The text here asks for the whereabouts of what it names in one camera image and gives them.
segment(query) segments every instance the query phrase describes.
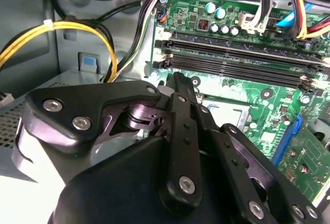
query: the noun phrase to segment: white connector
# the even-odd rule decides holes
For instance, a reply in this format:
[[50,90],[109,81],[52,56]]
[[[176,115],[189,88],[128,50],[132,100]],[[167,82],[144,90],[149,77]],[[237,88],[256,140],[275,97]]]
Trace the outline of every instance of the white connector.
[[10,93],[2,93],[0,92],[0,108],[11,103],[15,99]]

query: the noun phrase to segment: expansion slot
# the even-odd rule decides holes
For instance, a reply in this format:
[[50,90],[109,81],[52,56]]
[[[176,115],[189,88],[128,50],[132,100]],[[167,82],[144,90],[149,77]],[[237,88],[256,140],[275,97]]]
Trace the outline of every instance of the expansion slot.
[[223,38],[214,38],[209,36],[191,35],[180,32],[172,32],[170,41],[175,42],[174,45],[186,45],[190,48],[196,47],[194,50],[209,49],[211,51],[220,51],[227,53],[242,53],[245,55],[253,55],[256,59],[263,57],[268,58],[268,62],[301,62],[306,66],[325,65],[319,56],[309,53],[298,53],[288,49],[279,49],[276,47],[262,46],[261,44],[247,44],[241,41],[228,41]]
[[155,68],[173,67],[201,73],[244,79],[248,81],[301,89],[310,92],[312,80],[310,75],[299,72],[288,72],[281,69],[247,65],[243,63],[223,62],[216,59],[205,59],[187,55],[172,54],[163,62],[154,62]]

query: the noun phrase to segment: electrolytic capacitor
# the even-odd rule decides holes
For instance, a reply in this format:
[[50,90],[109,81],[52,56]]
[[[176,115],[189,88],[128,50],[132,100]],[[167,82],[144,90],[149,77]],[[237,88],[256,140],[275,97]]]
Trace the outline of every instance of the electrolytic capacitor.
[[208,14],[214,13],[216,11],[216,5],[212,2],[207,3],[205,6],[205,11]]
[[211,24],[211,26],[210,26],[211,32],[216,33],[216,32],[218,32],[218,30],[219,30],[219,26],[217,24]]
[[280,119],[282,120],[282,122],[284,123],[285,126],[289,126],[290,123],[291,123],[290,120],[289,120],[289,118],[287,116],[285,116],[285,115],[281,116]]
[[220,32],[222,34],[228,34],[228,32],[229,32],[229,26],[226,25],[226,24],[220,25]]
[[232,36],[237,36],[239,34],[239,29],[235,25],[231,26],[229,30]]
[[217,19],[223,19],[226,16],[226,11],[222,8],[218,8],[216,10],[216,18]]

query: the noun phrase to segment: white surface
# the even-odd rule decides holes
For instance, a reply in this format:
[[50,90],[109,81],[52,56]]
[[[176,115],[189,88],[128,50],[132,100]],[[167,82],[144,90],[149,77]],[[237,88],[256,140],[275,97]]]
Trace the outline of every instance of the white surface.
[[0,216],[3,224],[46,224],[57,196],[40,184],[0,176]]

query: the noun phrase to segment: white wire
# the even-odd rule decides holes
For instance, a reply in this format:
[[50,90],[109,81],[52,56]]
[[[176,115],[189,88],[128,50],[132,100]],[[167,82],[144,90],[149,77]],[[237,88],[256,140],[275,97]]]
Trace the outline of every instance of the white wire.
[[[143,25],[142,25],[142,34],[144,33],[145,29],[147,28],[148,20],[149,20],[149,16],[152,14],[152,11],[153,11],[153,9],[154,9],[154,7],[155,7],[157,1],[158,1],[158,0],[153,0],[152,3],[151,3],[150,6],[149,6],[147,12],[146,12],[146,15],[145,15],[145,18],[144,18],[144,21],[143,21]],[[129,64],[131,64],[131,62],[132,62],[132,61],[135,59],[135,57],[138,55],[138,52],[139,52],[139,50],[140,50],[140,46],[141,46],[141,44],[142,44],[143,37],[144,37],[144,36],[141,36],[141,37],[140,37],[140,40],[139,40],[139,43],[138,43],[137,49],[135,50],[135,52],[133,53],[133,55],[132,55],[132,57],[129,59],[129,61],[123,66],[123,68],[120,69],[120,70],[117,72],[117,74],[116,74],[115,78],[112,80],[112,82],[114,82],[114,81],[119,77],[119,75],[123,72],[123,70],[124,70],[125,68],[127,68],[127,66],[128,66]]]

